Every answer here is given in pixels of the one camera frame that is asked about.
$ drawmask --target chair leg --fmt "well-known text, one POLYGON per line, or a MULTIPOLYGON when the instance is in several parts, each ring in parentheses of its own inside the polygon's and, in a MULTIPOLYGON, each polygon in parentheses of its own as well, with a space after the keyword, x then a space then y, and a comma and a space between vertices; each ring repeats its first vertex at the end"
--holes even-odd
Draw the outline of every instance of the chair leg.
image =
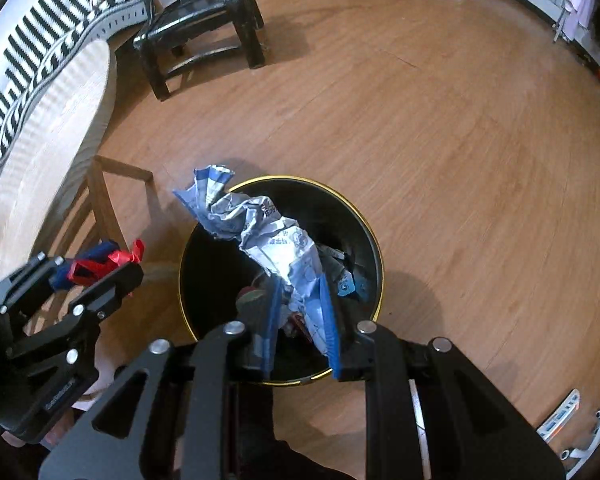
POLYGON ((80 232, 81 227, 84 225, 89 213, 91 212, 91 199, 89 197, 89 193, 84 197, 82 203, 78 206, 74 213, 74 217, 69 222, 64 234, 60 238, 58 242, 58 246, 56 247, 55 254, 59 254, 60 256, 65 256, 66 252, 69 250, 69 247, 75 240, 75 237, 80 232))
POLYGON ((143 283, 158 282, 161 280, 177 279, 180 266, 171 262, 160 262, 148 264, 142 263, 144 271, 143 283))
POLYGON ((96 158, 93 159, 87 173, 87 186, 100 239, 113 240, 118 243, 120 249, 128 251, 118 218, 115 211, 113 211, 109 190, 107 190, 107 184, 104 181, 104 174, 102 173, 102 166, 96 158))
POLYGON ((113 160, 112 158, 101 155, 96 155, 95 158, 100 163, 100 167, 105 173, 128 176, 129 178, 134 178, 136 180, 144 180, 145 182, 149 182, 154 177, 154 174, 149 170, 143 170, 142 168, 132 166, 131 164, 125 164, 119 160, 113 160))
POLYGON ((247 0, 247 3, 250 14, 253 16, 253 27, 256 30, 260 30, 262 27, 264 27, 264 20, 262 19, 262 14, 258 8, 258 3, 256 0, 247 0))
POLYGON ((247 7, 243 1, 228 7, 234 22, 235 32, 240 39, 242 49, 247 57, 249 68, 259 68, 264 65, 264 54, 262 46, 253 27, 253 21, 249 16, 247 7))
POLYGON ((160 67, 158 67, 158 59, 148 41, 143 41, 141 43, 138 49, 138 54, 140 55, 142 69, 149 80, 151 88, 154 90, 155 96, 160 99, 160 101, 168 99, 170 94, 169 89, 167 88, 167 83, 164 80, 164 76, 160 72, 160 67))

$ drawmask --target crumpled plastic bag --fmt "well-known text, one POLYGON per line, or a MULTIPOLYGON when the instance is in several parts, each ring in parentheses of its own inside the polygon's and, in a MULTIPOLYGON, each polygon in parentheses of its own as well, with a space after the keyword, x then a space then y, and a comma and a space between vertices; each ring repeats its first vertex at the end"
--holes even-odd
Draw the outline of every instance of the crumpled plastic bag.
POLYGON ((282 216, 269 197, 224 194, 224 185, 234 176, 228 168, 211 165, 194 170, 193 175, 193 184, 174 190, 174 195, 215 238, 239 240, 240 250, 258 262, 267 275, 276 274, 293 287, 298 310, 291 308, 291 302, 289 309, 304 314, 312 341, 326 354, 319 295, 318 305, 314 301, 322 274, 314 241, 296 220, 282 216))

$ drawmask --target trash can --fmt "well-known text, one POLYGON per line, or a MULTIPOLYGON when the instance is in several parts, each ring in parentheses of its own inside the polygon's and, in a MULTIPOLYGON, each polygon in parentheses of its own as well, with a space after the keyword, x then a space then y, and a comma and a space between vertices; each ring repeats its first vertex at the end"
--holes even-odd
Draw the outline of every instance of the trash can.
MULTIPOLYGON (((261 176, 230 189, 249 196, 269 196, 280 213, 294 218, 316 243, 348 254, 366 280, 366 298, 356 305, 359 316, 376 320, 382 300, 380 247, 371 227, 346 198, 333 189, 297 176, 261 176)), ((262 268, 238 248, 237 240, 216 240, 197 225, 180 263, 178 295, 185 323, 197 340, 216 326, 235 319, 235 300, 262 268)), ((307 384, 331 370, 327 358, 304 338, 281 332, 274 369, 267 384, 307 384)))

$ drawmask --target trash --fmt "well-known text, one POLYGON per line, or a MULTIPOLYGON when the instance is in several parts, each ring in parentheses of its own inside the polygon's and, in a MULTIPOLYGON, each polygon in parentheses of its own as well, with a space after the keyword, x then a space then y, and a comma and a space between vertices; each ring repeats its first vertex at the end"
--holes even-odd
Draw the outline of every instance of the trash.
POLYGON ((193 175, 192 186, 174 190, 174 195, 206 231, 215 238, 239 240, 240 250, 268 276, 280 276, 293 288, 288 309, 304 315, 316 348, 326 352, 318 287, 322 264, 307 232, 296 220, 282 216, 269 197, 224 194, 224 184, 234 176, 228 168, 212 165, 193 175))
POLYGON ((357 292, 358 296, 360 297, 360 300, 362 300, 366 303, 367 301, 369 301, 369 290, 370 290, 369 280, 365 278, 363 269, 360 266, 357 266, 357 265, 354 266, 352 274, 353 274, 353 282, 356 286, 356 292, 357 292))
POLYGON ((322 245, 322 244, 316 244, 316 245, 317 245, 319 251, 321 251, 325 254, 328 254, 332 258, 337 258, 338 260, 344 260, 345 256, 342 251, 333 249, 331 247, 327 247, 326 245, 322 245))
POLYGON ((340 260, 332 258, 323 252, 320 252, 320 262, 327 278, 332 282, 336 282, 345 270, 345 266, 340 260))
POLYGON ((338 280, 338 296, 348 296, 356 291, 356 284, 353 281, 353 274, 344 270, 338 280))

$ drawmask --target chair seat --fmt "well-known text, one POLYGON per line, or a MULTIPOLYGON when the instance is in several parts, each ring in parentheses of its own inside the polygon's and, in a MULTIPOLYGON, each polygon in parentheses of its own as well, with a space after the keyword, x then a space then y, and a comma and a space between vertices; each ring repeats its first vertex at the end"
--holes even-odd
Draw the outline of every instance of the chair seat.
POLYGON ((165 9, 155 20, 147 32, 147 39, 152 40, 158 36, 169 34, 171 30, 182 30, 189 24, 226 13, 226 3, 229 0, 191 0, 186 4, 179 4, 173 9, 165 9))
POLYGON ((164 101, 171 92, 167 79, 190 71, 203 60, 241 51, 249 68, 264 65, 265 59, 256 30, 264 21, 256 0, 180 0, 179 3, 154 14, 154 0, 143 0, 147 22, 134 38, 134 49, 138 52, 142 69, 151 83, 155 96, 164 101), (233 23, 239 45, 213 48, 187 57, 168 70, 158 63, 160 51, 171 50, 175 57, 182 57, 189 40, 233 23))

